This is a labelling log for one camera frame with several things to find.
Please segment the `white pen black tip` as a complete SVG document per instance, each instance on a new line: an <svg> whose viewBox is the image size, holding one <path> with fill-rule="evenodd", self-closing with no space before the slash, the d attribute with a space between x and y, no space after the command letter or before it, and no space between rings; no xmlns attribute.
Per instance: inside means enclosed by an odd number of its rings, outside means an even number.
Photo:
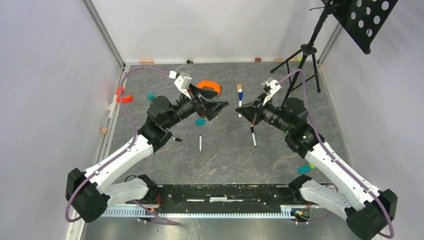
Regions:
<svg viewBox="0 0 424 240"><path fill-rule="evenodd" d="M256 141L255 129L254 129L253 124L250 125L250 132L251 132L251 136L252 136L253 145L256 148L257 147L257 141Z"/></svg>

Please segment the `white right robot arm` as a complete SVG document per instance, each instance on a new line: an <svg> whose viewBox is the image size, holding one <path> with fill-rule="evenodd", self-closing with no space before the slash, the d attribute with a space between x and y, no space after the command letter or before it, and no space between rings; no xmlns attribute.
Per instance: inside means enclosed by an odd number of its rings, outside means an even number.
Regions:
<svg viewBox="0 0 424 240"><path fill-rule="evenodd" d="M287 146L319 169L334 185L329 189L302 174L289 184L289 199L319 205L345 220L349 229L362 240L376 235L387 239L395 236L393 219L398 197L390 189L380 190L355 172L319 134L309 118L306 102L287 98L275 107L266 95L236 108L251 126L268 123L286 133Z"/></svg>

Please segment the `teal block near right arm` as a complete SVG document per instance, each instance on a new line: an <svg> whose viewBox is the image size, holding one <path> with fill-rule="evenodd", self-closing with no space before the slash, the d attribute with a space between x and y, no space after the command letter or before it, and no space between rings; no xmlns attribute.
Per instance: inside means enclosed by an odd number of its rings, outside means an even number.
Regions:
<svg viewBox="0 0 424 240"><path fill-rule="evenodd" d="M306 165L300 166L297 168L297 171L300 175L306 174L310 172L312 169L316 168L312 163L308 163Z"/></svg>

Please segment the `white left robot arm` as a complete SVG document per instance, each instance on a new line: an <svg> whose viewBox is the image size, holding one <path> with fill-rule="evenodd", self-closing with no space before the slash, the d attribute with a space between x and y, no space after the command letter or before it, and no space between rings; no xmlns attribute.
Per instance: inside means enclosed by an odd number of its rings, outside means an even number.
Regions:
<svg viewBox="0 0 424 240"><path fill-rule="evenodd" d="M109 207L142 200L153 203L157 198L154 184L146 177L115 183L115 180L136 163L163 147L173 136L170 128L196 113L209 121L229 105L218 100L217 93L206 88L190 86L188 95L181 94L175 104L163 95L151 100L146 122L135 130L133 137L116 152L84 171L74 168L67 176L66 209L73 208L78 217L91 223Z"/></svg>

